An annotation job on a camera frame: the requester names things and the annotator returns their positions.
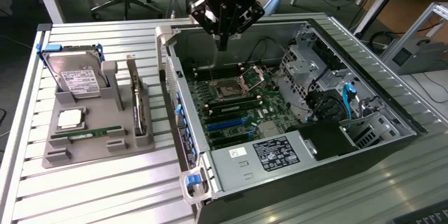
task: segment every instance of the warning label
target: warning label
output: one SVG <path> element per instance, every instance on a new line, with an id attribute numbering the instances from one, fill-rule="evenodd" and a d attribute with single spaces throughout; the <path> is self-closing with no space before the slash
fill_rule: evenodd
<path id="1" fill-rule="evenodd" d="M 285 136 L 256 143 L 253 148 L 266 172 L 300 162 Z"/>
<path id="2" fill-rule="evenodd" d="M 61 72 L 72 94 L 88 94 L 100 91 L 93 70 Z"/>

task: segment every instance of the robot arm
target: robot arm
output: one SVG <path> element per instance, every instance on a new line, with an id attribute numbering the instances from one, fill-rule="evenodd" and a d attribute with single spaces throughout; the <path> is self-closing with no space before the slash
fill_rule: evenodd
<path id="1" fill-rule="evenodd" d="M 226 50 L 229 36 L 242 33 L 264 14 L 257 0 L 198 0 L 190 7 L 190 15 L 213 35 L 218 51 Z"/>

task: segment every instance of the gray holder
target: gray holder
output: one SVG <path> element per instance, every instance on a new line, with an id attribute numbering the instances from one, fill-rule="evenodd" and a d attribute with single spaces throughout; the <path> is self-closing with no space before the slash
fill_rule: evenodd
<path id="1" fill-rule="evenodd" d="M 145 84 L 142 90 L 142 105 L 146 123 L 146 134 L 134 135 L 132 88 L 130 85 L 117 85 L 114 61 L 104 61 L 101 71 L 109 81 L 108 88 L 100 89 L 100 97 L 74 99 L 70 92 L 54 93 L 54 107 L 49 123 L 45 152 L 41 162 L 44 168 L 74 164 L 94 159 L 153 149 L 153 131 L 150 122 L 149 94 Z M 84 124 L 81 127 L 57 131 L 60 112 L 69 109 L 82 109 Z M 120 126 L 120 129 L 108 130 L 105 135 L 78 140 L 68 136 L 53 137 L 80 131 Z"/>

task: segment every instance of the chair wheel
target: chair wheel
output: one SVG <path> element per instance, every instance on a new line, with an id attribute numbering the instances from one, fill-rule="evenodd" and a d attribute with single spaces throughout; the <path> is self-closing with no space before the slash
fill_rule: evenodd
<path id="1" fill-rule="evenodd" d="M 98 13 L 92 13 L 92 18 L 93 18 L 94 20 L 101 20 L 101 16 L 100 16 Z"/>

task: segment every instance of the hard drive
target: hard drive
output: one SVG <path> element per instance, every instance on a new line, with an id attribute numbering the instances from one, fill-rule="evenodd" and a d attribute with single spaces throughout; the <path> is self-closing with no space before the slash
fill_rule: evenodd
<path id="1" fill-rule="evenodd" d="M 54 77 L 60 91 L 70 92 L 76 99 L 100 96 L 108 86 L 101 73 L 101 48 L 98 46 L 61 47 L 49 45 L 40 57 Z"/>

